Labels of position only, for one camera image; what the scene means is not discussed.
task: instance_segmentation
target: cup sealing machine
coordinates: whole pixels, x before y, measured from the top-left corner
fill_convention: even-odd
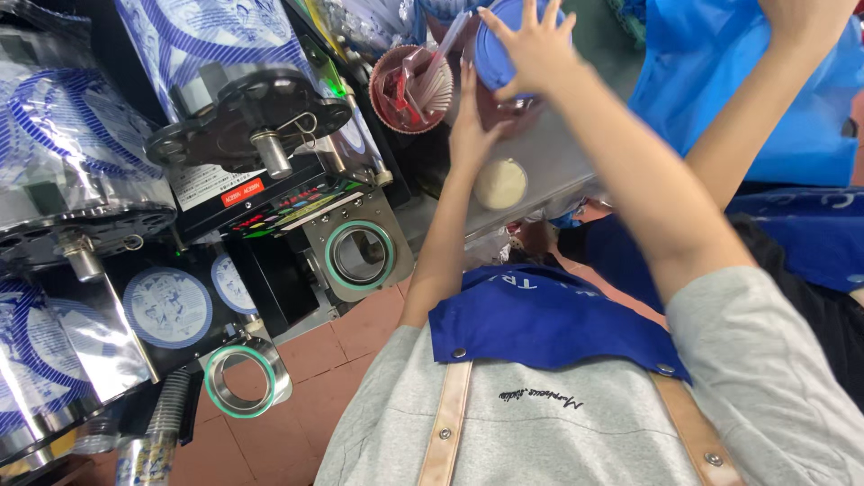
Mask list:
[[[56,464],[52,441],[110,416],[118,481],[162,480],[141,464],[191,440],[202,387],[257,416],[290,396],[275,337],[408,277],[407,185],[363,70],[294,0],[10,5],[0,464]],[[260,400],[222,380],[241,359]]]

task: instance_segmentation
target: straw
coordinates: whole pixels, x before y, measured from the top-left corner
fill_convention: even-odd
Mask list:
[[[416,92],[420,94],[419,97],[416,97],[418,99],[417,106],[419,106],[421,110],[425,108],[429,103],[429,100],[432,99],[432,95],[435,93],[435,90],[432,89],[432,81],[438,77],[438,72],[441,69],[444,58],[447,56],[450,48],[453,47],[454,42],[456,42],[456,37],[459,36],[459,33],[465,27],[465,24],[468,23],[468,19],[471,18],[471,15],[471,10],[466,10],[456,16],[453,23],[450,25],[450,30],[447,31],[447,35],[444,36],[441,45],[439,45],[438,50],[435,51],[435,57],[432,58],[432,63],[429,64],[429,69],[426,70],[423,79],[420,81],[420,86],[416,89]]]

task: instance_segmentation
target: blue plastic bag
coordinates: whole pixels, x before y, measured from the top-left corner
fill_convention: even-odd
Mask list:
[[[648,0],[647,8],[645,64],[629,106],[685,155],[762,57],[771,27],[757,0]],[[847,186],[858,141],[841,129],[864,86],[862,66],[852,17],[745,180]]]

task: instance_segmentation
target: white label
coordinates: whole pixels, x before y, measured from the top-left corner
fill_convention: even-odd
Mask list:
[[[188,211],[262,172],[265,170],[234,174],[218,165],[208,164],[172,172],[169,181],[177,201],[180,202],[180,208]]]
[[[213,283],[228,307],[245,314],[257,313],[255,303],[252,302],[237,267],[228,255],[223,255],[213,262]]]
[[[157,272],[131,291],[131,313],[150,336],[163,342],[184,342],[208,325],[209,302],[200,284],[179,273]]]

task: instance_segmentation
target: round container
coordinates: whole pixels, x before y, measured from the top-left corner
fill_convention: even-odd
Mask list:
[[[543,16],[547,3],[547,0],[538,0],[538,18]],[[522,28],[522,0],[497,0],[489,9],[511,30]],[[558,10],[559,24],[564,21],[564,17],[564,12]],[[485,130],[491,130],[500,122],[511,122],[502,137],[512,138],[529,130],[537,122],[546,106],[541,97],[520,93],[515,99],[499,102],[492,95],[513,79],[516,68],[504,45],[485,23],[480,23],[474,39],[466,43],[462,58],[473,61],[477,67],[480,78],[477,85],[477,109]]]
[[[375,64],[375,68],[372,69],[372,75],[369,77],[369,96],[372,99],[372,108],[375,110],[375,114],[378,115],[378,118],[384,122],[391,130],[398,131],[399,133],[405,134],[414,134],[414,133],[424,133],[426,131],[432,130],[436,125],[441,123],[441,120],[444,119],[444,115],[447,114],[448,110],[440,110],[435,112],[432,115],[427,115],[426,120],[427,123],[422,126],[417,127],[406,127],[404,125],[399,124],[396,120],[390,120],[386,117],[386,112],[382,110],[381,104],[386,103],[385,100],[381,100],[377,93],[377,89],[375,88],[376,80],[378,80],[378,76],[382,75],[381,73],[389,73],[392,69],[402,66],[402,60],[408,55],[414,52],[417,49],[417,46],[407,45],[407,46],[399,46],[397,48],[393,48],[387,51],[387,54],[384,54],[381,59]],[[435,97],[444,97],[445,103],[449,107],[453,104],[453,71],[450,69],[449,63],[445,59],[442,64],[442,69],[444,70],[444,75],[446,80],[443,86],[439,89],[439,94],[436,94]]]
[[[543,17],[548,0],[537,1],[537,18]],[[497,0],[490,5],[489,10],[497,16],[510,30],[522,28],[522,0]],[[564,22],[564,12],[558,10],[556,23]],[[485,23],[477,29],[474,41],[474,63],[477,65],[477,75],[483,84],[492,91],[507,85],[516,76],[516,68],[510,61],[507,49],[498,37],[489,30]],[[529,98],[529,93],[520,93],[517,98]]]
[[[474,61],[473,41],[465,46],[462,59],[466,62]],[[528,131],[540,118],[545,107],[546,101],[540,96],[498,101],[483,80],[477,83],[477,111],[480,113],[483,130],[490,131],[500,122],[510,122],[501,133],[501,138],[513,138]]]
[[[490,162],[480,169],[473,192],[480,206],[491,211],[503,211],[518,205],[525,198],[528,175],[511,158]],[[502,197],[499,194],[501,192],[506,193],[506,197]]]

